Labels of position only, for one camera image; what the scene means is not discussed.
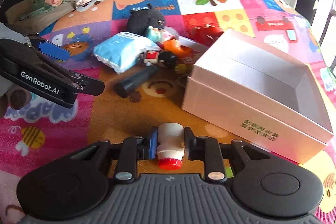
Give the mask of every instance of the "plush toy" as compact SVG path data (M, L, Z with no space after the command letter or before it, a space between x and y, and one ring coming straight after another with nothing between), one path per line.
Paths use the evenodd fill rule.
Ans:
M166 26L163 14L147 4L148 9L131 10L131 16L127 21L127 31L138 35L145 36L149 26L163 30Z
M191 52L193 51L192 48L182 46L180 42L176 39L170 39L170 40L164 41L163 47L165 51L172 52L178 58L184 58L190 55Z
M173 69L177 63L177 56L169 51L146 51L140 54L139 62L146 66L158 64L162 68Z
M158 30L153 28L153 26L149 26L145 32L145 37L149 38L153 42L163 43L166 40L172 39L170 33L166 30Z

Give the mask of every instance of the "black plush toy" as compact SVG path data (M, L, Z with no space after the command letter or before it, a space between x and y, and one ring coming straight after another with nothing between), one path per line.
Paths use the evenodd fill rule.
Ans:
M157 64L160 67L173 69L177 63L177 56L169 51L162 51L159 53Z
M163 14L147 4L149 9L131 10L131 16L127 21L127 31L138 35L145 35L149 26L162 30L166 26Z

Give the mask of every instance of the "white bottle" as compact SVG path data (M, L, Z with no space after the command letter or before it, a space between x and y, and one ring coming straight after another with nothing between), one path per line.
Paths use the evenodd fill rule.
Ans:
M178 123L163 123L159 126L156 154L159 158L159 167L166 170L177 170L182 166L184 148L184 128Z

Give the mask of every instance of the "cartoon print blanket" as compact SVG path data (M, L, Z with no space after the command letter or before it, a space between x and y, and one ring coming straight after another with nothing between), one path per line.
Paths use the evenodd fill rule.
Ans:
M166 25L189 37L193 27L211 24L234 29L271 44L310 64L327 109L335 115L336 84L326 68L319 45L308 21L283 0L92 0L63 16L41 32L51 42L70 51L66 69L100 78L106 84L99 97L80 94L73 109L65 109L33 96L22 110L8 109L0 121L0 217L12 223L22 216L15 187L27 172L98 139L121 142L130 135L145 134L150 126L178 122L195 134L209 135L229 143L232 133L183 111L183 89L176 75L161 71L138 90L137 100L121 99L112 91L114 82L137 68L117 76L92 56L95 45L125 31L131 10L146 9L147 3L160 10ZM186 57L186 63L194 58ZM304 167L315 172L325 187L316 215L334 224L336 214L334 140ZM181 172L194 172L196 162L185 162ZM141 172L160 172L155 163L143 163Z

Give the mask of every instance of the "screw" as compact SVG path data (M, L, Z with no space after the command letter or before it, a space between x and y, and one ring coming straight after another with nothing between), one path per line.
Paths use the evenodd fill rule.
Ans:
M81 87L77 83L71 83L75 88L80 89Z
M211 172L208 174L208 178L212 180L222 180L225 178L225 175L222 172Z
M115 175L115 178L118 180L130 180L132 178L132 174L129 172L119 172Z

